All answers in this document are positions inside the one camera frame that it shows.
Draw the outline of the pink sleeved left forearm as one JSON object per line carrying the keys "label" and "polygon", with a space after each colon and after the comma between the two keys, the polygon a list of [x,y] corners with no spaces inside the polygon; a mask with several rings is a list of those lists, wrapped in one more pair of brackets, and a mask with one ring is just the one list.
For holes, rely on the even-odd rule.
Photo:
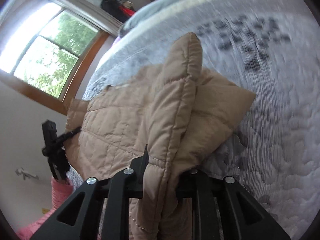
{"label": "pink sleeved left forearm", "polygon": [[58,209],[65,200],[73,193],[73,184],[67,178],[66,180],[51,179],[52,185],[52,208]]}

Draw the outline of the black gloved left hand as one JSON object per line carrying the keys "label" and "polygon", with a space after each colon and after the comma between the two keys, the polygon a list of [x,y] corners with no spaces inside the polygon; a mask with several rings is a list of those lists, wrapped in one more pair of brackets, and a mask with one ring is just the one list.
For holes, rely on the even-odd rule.
{"label": "black gloved left hand", "polygon": [[67,160],[66,152],[64,149],[61,148],[55,152],[51,152],[48,157],[48,164],[52,175],[56,180],[67,180],[67,173],[70,170],[70,164]]}

